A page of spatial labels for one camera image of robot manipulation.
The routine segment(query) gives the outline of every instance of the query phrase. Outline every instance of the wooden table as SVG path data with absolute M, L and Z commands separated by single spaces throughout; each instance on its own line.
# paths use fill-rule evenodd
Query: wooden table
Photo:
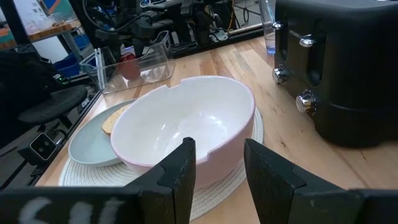
M 59 35 L 66 31 L 71 31 L 78 26 L 80 26 L 80 21 L 68 22 L 68 23 L 62 24 L 60 26 L 51 27 L 51 28 L 42 30 L 40 32 L 37 32 L 35 34 L 31 34 L 31 35 L 29 35 L 29 40 L 33 43 L 33 42 L 36 42 L 36 41 L 39 41 L 42 39 L 46 39 L 49 37 L 53 37 L 55 35 Z M 9 40 L 7 42 L 0 43 L 0 50 L 10 49 L 10 48 L 13 48 L 16 46 L 17 46 L 17 44 L 16 44 L 15 40 Z
M 345 189 L 398 189 L 398 144 L 389 142 L 359 150 L 338 147 L 323 140 L 314 130 L 311 119 L 297 111 L 294 99 L 273 82 L 273 58 L 266 54 L 263 37 L 175 62 L 175 71 L 169 80 L 101 96 L 80 126 L 106 108 L 140 97 L 158 86 L 174 86 L 182 78 L 194 75 L 224 75 L 241 80 L 253 91 L 264 120 L 267 147 Z M 57 185 L 67 159 L 68 143 L 37 185 Z M 259 223 L 247 181 L 193 223 Z

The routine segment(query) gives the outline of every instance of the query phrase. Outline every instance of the chrome knob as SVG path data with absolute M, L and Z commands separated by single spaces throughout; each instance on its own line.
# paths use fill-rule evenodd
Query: chrome knob
M 286 81 L 286 74 L 283 68 L 275 68 L 272 71 L 272 77 L 276 84 L 281 84 Z
M 312 47 L 312 45 L 316 43 L 315 40 L 312 39 L 311 34 L 310 35 L 305 35 L 300 39 L 300 45 L 302 47 Z
M 281 22 L 274 22 L 273 24 L 272 24 L 272 28 L 274 29 L 274 30 L 280 30 L 281 28 L 283 28 L 283 24 L 281 23 Z
M 308 113 L 314 109 L 315 99 L 311 93 L 303 93 L 296 97 L 296 107 L 301 113 Z

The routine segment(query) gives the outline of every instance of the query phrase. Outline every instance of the chair seat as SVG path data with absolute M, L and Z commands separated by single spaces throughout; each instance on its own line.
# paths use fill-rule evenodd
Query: chair seat
M 55 120 L 71 111 L 87 97 L 84 86 L 75 86 L 51 93 L 51 99 L 39 103 L 18 116 L 18 120 L 39 125 Z

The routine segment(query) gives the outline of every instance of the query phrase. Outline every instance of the woven placemat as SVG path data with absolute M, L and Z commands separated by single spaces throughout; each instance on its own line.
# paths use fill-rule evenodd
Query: woven placemat
M 258 109 L 254 115 L 252 138 L 263 143 L 264 127 Z M 90 167 L 74 162 L 70 158 L 63 167 L 58 185 L 60 186 L 124 186 L 140 174 L 129 170 L 126 165 L 119 163 L 106 167 Z M 243 159 L 237 167 L 222 180 L 198 189 L 193 195 L 191 221 L 220 204 L 245 180 L 246 172 Z

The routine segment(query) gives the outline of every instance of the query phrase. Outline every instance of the toast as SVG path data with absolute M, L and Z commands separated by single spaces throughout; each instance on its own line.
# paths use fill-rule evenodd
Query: toast
M 105 122 L 102 124 L 102 127 L 101 127 L 101 129 L 103 130 L 103 132 L 105 132 L 105 134 L 107 134 L 108 136 L 111 135 L 115 122 L 118 120 L 118 118 L 123 113 L 123 111 L 125 109 L 127 109 L 127 107 L 129 107 L 129 106 L 130 106 L 130 104 L 121 107 L 120 109 L 115 111 L 113 114 L 111 114 L 111 116 L 108 116 L 108 118 L 106 118 Z

